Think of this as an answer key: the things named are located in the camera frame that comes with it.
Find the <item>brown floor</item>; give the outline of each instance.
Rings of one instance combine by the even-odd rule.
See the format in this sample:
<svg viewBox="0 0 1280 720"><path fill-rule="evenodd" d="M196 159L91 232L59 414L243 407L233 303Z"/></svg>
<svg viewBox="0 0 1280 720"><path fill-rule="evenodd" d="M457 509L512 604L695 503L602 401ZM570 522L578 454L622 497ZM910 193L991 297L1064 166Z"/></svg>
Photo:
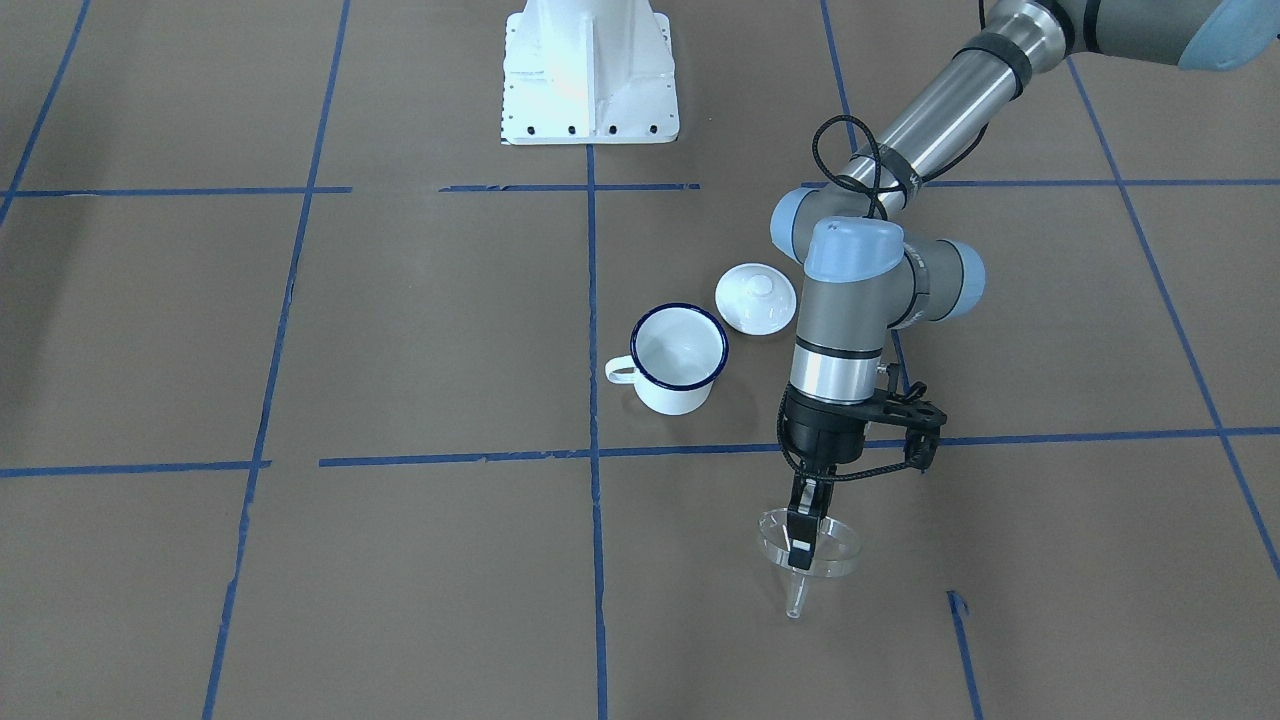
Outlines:
<svg viewBox="0 0 1280 720"><path fill-rule="evenodd" d="M948 446L837 491L799 621L792 329L682 418L599 375L799 283L773 205L940 5L658 3L680 141L595 150L498 142L518 0L0 5L0 717L1280 716L1280 47L1076 56L900 218L987 296L902 334Z"/></svg>

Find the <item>black cable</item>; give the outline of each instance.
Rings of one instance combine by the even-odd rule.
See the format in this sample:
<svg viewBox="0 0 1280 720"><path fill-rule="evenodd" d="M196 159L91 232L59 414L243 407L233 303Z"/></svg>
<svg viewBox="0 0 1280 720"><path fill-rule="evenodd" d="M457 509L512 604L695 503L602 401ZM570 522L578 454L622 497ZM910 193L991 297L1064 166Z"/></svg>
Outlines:
<svg viewBox="0 0 1280 720"><path fill-rule="evenodd" d="M863 131L864 136L867 136L867 146L872 151L872 161L874 163L874 167L876 167L876 174L872 177L872 187L867 187L867 186L864 186L861 183L854 184L854 182L851 182L851 178L847 178L846 176L837 176L837 174L832 173L831 168L827 167L827 163L823 163L823 160L822 160L822 152L818 151L818 142L822 140L822 135L824 132L827 132L827 129L831 126L833 126L836 123L851 123L854 127L856 127L858 129ZM870 199L870 201L872 201L870 202L870 208L868 208L867 214L864 215L865 218L874 218L876 213L879 211L881 219L887 220L888 219L888 211L884 209L884 204L879 201L879 197L878 197L879 193L882 193L882 192L906 192L906 188L901 183L899 183L899 184L896 184L893 187L881 187L879 186L881 168L882 168L882 161L881 161L881 155L879 155L879 142L876 141L876 135L872 133L872 128L867 127L867 123L861 122L860 119L858 119L854 115L836 115L833 118L828 118L827 122L822 123L818 127L818 131L813 133L813 147L812 147L812 150L813 150L813 161L817 163L818 169L822 170L822 174L826 176L827 179L832 182L832 184L835 184L836 187L841 187L844 190L847 190L850 192L856 192L858 195L863 195L863 196Z"/></svg>
<svg viewBox="0 0 1280 720"><path fill-rule="evenodd" d="M982 29L987 29L987 5L984 0L978 0L978 26ZM858 129L863 131L864 136L867 136L867 146L872 152L870 159L872 163L874 163L876 168L874 176L872 177L872 187L867 187L861 183L855 184L854 182L851 182L852 178L832 173L831 168L828 168L827 164L823 163L822 154L818 152L818 141L822 140L822 133L827 132L827 128L840 122L852 123L855 127L858 127ZM991 123L982 126L982 129L978 131L978 135L974 136L969 146L961 150L960 154L952 158L946 165L942 165L937 170L927 176L923 176L920 178L920 184L929 183L941 178L943 174L948 173L952 168L963 163L964 159L968 158L969 154L977 150L978 145L982 143L982 138L987 136L988 127L991 127ZM859 154L854 155L854 158L859 156L865 158L865 155L859 155ZM836 115L833 118L829 118L827 122L822 123L822 126L818 128L818 132L813 135L813 161L818 165L818 169L822 170L822 174L826 176L832 184L847 190L850 192L856 192L858 195L865 196L870 200L870 208L867 209L867 214L864 215L864 218L874 218L876 214L878 213L882 220L887 220L888 210L884 208L884 204L881 202L879 196L886 192L901 192L904 195L906 193L906 187L901 183L901 181L899 181L899 183L892 187L881 187L879 181L881 181L881 169L883 164L881 161L879 142L876 141L876 136L872 133L870 128L867 127L867 123L864 123L855 115Z"/></svg>

